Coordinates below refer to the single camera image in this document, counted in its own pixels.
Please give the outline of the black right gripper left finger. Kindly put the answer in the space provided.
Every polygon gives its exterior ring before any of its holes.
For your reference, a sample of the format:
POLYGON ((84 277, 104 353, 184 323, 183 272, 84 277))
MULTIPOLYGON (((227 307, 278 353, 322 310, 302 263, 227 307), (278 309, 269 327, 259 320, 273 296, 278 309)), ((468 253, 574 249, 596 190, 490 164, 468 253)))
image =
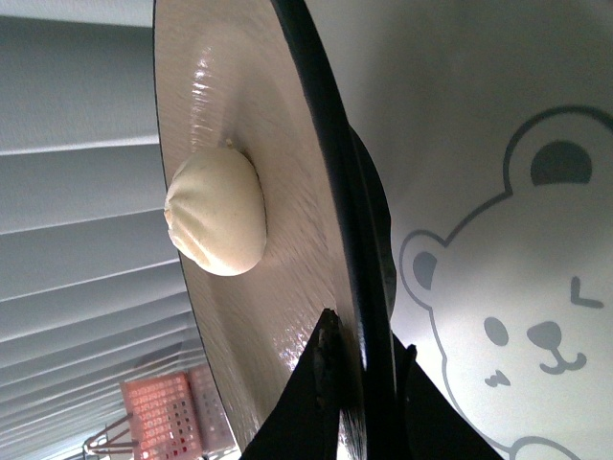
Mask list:
POLYGON ((241 457, 335 459, 343 373, 339 318, 325 309, 276 406, 241 457))

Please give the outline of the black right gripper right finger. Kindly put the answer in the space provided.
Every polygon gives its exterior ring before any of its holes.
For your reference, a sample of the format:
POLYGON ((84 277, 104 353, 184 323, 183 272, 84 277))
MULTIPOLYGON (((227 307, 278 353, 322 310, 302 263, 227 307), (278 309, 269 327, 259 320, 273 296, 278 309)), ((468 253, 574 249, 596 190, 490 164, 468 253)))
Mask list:
POLYGON ((501 457, 452 407, 417 363, 417 347, 393 338, 399 417, 413 459, 501 457))

